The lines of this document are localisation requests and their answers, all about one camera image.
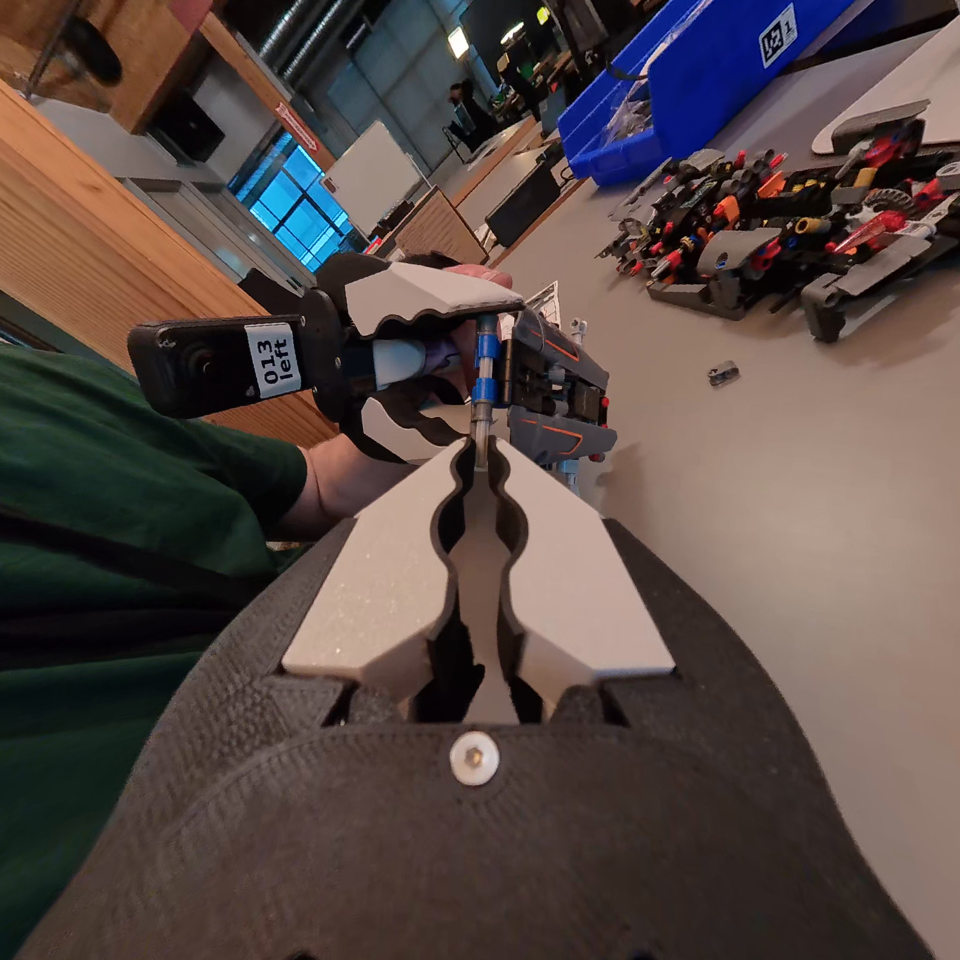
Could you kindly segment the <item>person's green shirt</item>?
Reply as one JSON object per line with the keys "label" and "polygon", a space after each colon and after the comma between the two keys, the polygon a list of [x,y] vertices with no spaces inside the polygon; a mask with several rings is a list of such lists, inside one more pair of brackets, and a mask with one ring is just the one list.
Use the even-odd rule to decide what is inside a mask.
{"label": "person's green shirt", "polygon": [[[156,413],[96,362],[2,347],[2,507],[267,586],[306,481],[294,444]],[[214,598],[2,537],[2,958],[88,856],[150,732],[224,625]]]}

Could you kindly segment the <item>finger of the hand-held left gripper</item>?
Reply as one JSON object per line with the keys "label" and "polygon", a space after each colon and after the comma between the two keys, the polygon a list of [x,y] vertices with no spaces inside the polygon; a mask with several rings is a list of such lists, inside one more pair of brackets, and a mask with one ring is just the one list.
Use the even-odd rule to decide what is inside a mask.
{"label": "finger of the hand-held left gripper", "polygon": [[430,393],[376,393],[368,397],[360,413],[368,456],[421,466],[462,440],[461,431],[442,416],[425,413],[425,406],[428,412],[447,408],[431,403]]}
{"label": "finger of the hand-held left gripper", "polygon": [[362,340],[441,339],[467,320],[525,307],[514,290],[402,261],[348,283],[344,296],[345,313]]}

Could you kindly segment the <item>black case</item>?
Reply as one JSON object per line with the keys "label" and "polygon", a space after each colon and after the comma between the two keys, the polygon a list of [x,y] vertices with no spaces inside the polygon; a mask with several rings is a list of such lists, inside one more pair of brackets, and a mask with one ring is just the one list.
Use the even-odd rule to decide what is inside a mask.
{"label": "black case", "polygon": [[496,244],[514,245],[561,197],[562,186],[546,163],[538,163],[522,181],[486,216]]}

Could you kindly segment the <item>person's left forearm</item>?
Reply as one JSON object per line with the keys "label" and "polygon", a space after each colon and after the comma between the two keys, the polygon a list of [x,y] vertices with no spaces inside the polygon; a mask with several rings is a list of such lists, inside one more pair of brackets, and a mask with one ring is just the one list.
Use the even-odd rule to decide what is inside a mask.
{"label": "person's left forearm", "polygon": [[269,542],[315,543],[417,470],[407,462],[374,459],[345,436],[299,452],[306,466],[304,486],[290,509],[266,527]]}

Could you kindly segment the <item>metal ventilation duct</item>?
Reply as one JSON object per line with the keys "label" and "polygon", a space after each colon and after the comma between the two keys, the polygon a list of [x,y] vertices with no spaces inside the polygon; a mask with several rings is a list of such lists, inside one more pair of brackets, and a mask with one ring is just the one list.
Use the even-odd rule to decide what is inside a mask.
{"label": "metal ventilation duct", "polygon": [[306,45],[308,35],[320,25],[333,4],[333,1],[286,3],[282,13],[257,47],[260,61],[276,77],[286,76],[285,72]]}

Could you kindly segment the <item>blue plastic bin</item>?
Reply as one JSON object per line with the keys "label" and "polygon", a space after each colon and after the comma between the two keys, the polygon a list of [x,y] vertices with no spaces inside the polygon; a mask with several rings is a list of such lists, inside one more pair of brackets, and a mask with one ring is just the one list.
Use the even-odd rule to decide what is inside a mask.
{"label": "blue plastic bin", "polygon": [[[787,66],[822,47],[870,2],[667,2],[558,118],[574,177],[618,186],[704,147]],[[644,76],[638,132],[604,130]]]}

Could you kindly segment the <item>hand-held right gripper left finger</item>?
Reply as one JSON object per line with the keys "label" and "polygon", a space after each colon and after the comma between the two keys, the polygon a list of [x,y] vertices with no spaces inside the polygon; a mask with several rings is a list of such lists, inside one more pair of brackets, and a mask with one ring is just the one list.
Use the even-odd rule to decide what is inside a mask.
{"label": "hand-held right gripper left finger", "polygon": [[476,661],[450,553],[474,465],[461,438],[357,514],[282,656],[286,673],[380,690],[419,721],[465,718]]}

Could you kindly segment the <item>clear plastic bags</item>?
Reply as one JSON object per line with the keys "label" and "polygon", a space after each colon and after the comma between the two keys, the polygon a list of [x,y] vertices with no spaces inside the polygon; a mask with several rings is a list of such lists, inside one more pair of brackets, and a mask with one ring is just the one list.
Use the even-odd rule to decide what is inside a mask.
{"label": "clear plastic bags", "polygon": [[652,96],[648,73],[630,77],[630,88],[613,110],[600,138],[602,148],[631,138],[652,124]]}

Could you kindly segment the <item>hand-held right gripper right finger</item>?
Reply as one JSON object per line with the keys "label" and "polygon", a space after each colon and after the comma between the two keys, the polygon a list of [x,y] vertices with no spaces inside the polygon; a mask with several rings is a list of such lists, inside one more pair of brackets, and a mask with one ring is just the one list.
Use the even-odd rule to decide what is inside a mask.
{"label": "hand-held right gripper right finger", "polygon": [[487,449],[500,576],[497,653],[520,722],[570,690],[671,674],[676,662],[603,517],[500,438]]}

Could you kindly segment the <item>person's left hand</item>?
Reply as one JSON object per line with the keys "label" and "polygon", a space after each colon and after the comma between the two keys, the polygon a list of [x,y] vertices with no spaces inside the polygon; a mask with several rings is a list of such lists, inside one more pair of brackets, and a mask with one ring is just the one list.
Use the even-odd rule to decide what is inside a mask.
{"label": "person's left hand", "polygon": [[514,281],[510,273],[474,264],[457,264],[443,267],[447,273],[490,282],[507,290],[513,290]]}

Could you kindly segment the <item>whiteboard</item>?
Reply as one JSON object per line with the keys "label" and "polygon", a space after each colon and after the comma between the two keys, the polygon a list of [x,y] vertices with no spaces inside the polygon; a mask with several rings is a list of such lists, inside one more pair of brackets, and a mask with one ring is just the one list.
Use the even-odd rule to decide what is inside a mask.
{"label": "whiteboard", "polygon": [[375,120],[324,173],[322,187],[364,237],[428,180],[388,127]]}

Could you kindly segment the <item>small lego gearbox assembly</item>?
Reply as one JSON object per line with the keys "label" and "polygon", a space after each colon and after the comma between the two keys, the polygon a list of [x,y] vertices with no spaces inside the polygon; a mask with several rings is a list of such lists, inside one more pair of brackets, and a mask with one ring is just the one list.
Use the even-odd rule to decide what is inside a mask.
{"label": "small lego gearbox assembly", "polygon": [[609,426],[609,374],[586,352],[586,323],[565,333],[525,308],[500,335],[498,317],[477,320],[471,438],[476,469],[488,469],[495,413],[506,413],[508,440],[578,496],[580,462],[601,462],[614,448]]}

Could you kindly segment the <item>wooden beam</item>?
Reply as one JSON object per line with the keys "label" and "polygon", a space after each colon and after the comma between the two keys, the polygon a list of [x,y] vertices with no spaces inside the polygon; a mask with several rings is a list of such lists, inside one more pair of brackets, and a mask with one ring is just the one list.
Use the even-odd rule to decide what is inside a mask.
{"label": "wooden beam", "polygon": [[251,51],[246,42],[234,34],[212,9],[200,22],[198,31],[318,168],[323,173],[329,172],[335,157],[306,123],[305,116],[296,110],[292,96],[286,92],[279,78]]}

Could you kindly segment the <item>large lego car chassis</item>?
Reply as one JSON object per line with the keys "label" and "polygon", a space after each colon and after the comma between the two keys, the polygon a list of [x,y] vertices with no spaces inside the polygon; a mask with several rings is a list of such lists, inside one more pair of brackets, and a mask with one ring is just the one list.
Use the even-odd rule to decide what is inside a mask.
{"label": "large lego car chassis", "polygon": [[855,304],[958,252],[958,151],[925,151],[930,104],[846,118],[832,166],[789,172],[775,150],[668,158],[611,213],[596,257],[652,300],[720,319],[798,306],[834,344]]}

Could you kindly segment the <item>white book stand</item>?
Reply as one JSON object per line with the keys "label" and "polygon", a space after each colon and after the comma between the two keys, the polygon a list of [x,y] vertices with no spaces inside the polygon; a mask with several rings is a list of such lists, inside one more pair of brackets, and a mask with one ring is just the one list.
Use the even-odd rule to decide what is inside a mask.
{"label": "white book stand", "polygon": [[959,142],[959,18],[954,18],[825,126],[811,144],[813,154],[831,152],[833,133],[855,117],[927,100],[924,146]]}

